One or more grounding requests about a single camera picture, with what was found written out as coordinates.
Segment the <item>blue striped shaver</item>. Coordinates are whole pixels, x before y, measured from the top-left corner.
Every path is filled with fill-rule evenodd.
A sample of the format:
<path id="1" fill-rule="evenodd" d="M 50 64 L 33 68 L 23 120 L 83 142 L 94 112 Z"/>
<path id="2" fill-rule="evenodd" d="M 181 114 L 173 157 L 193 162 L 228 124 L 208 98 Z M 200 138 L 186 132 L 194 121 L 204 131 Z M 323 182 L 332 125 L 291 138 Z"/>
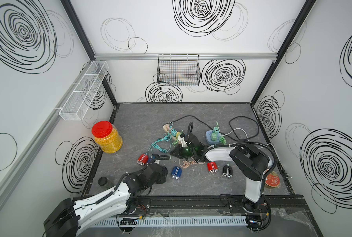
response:
<path id="1" fill-rule="evenodd" d="M 176 180 L 180 179 L 181 174 L 182 174 L 182 169 L 180 167 L 178 166 L 173 167 L 171 172 L 171 177 L 173 179 L 176 179 Z"/>

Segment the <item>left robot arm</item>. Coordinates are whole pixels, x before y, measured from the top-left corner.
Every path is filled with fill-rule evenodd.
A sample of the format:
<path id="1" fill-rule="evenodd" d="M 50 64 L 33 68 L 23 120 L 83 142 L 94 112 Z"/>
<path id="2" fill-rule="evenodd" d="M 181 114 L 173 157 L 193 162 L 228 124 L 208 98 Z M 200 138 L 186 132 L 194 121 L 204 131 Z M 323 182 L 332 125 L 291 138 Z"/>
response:
<path id="1" fill-rule="evenodd" d="M 168 169 L 157 163 L 123 174 L 118 183 L 85 199 L 62 200 L 43 222 L 44 237 L 77 237 L 111 216 L 135 211 L 140 196 L 154 184 L 164 184 Z"/>

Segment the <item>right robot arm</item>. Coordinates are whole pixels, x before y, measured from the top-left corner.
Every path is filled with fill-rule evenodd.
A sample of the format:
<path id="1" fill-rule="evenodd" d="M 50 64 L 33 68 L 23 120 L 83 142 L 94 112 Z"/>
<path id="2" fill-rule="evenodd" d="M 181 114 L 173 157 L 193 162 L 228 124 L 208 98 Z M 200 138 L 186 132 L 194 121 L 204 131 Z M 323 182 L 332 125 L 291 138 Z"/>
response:
<path id="1" fill-rule="evenodd" d="M 254 212 L 261 205 L 261 196 L 267 176 L 278 164 L 278 156 L 266 144 L 240 139 L 233 144 L 196 144 L 196 140 L 186 140 L 179 144 L 170 155 L 179 159 L 193 159 L 212 165 L 218 161 L 229 161 L 239 168 L 246 177 L 243 206 L 247 212 Z"/>

